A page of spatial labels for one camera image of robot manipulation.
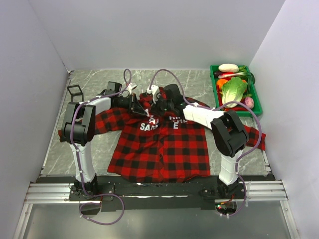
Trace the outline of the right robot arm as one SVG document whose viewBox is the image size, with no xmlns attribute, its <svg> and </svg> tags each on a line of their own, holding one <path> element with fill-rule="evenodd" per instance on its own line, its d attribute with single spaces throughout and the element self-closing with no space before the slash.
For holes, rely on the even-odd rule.
<svg viewBox="0 0 319 239">
<path fill-rule="evenodd" d="M 164 87 L 164 96 L 156 85 L 147 87 L 152 104 L 160 114 L 172 112 L 179 118 L 193 121 L 208 129 L 214 136 L 221 153 L 221 169 L 217 180 L 218 194 L 230 198 L 238 190 L 239 158 L 248 142 L 249 135 L 235 111 L 215 111 L 198 103 L 189 102 L 176 84 Z"/>
</svg>

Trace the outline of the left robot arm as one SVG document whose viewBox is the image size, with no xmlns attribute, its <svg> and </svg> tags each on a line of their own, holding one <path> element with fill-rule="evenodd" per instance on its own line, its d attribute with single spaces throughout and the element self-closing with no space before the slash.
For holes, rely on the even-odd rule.
<svg viewBox="0 0 319 239">
<path fill-rule="evenodd" d="M 98 196 L 97 174 L 91 155 L 96 116 L 116 107 L 145 116 L 146 111 L 133 93 L 136 87 L 135 83 L 123 86 L 117 82 L 108 82 L 107 88 L 94 98 L 68 103 L 62 123 L 61 138 L 69 143 L 74 157 L 76 175 L 73 193 L 82 195 L 87 200 L 93 200 Z"/>
</svg>

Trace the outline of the red black plaid shirt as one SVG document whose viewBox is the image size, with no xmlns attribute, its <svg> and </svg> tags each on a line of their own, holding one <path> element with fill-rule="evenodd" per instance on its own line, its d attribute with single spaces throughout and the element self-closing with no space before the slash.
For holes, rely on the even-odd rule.
<svg viewBox="0 0 319 239">
<path fill-rule="evenodd" d="M 132 182 L 184 182 L 210 175 L 205 129 L 177 118 L 139 116 L 123 107 L 95 117 L 95 134 L 120 131 L 107 171 Z"/>
</svg>

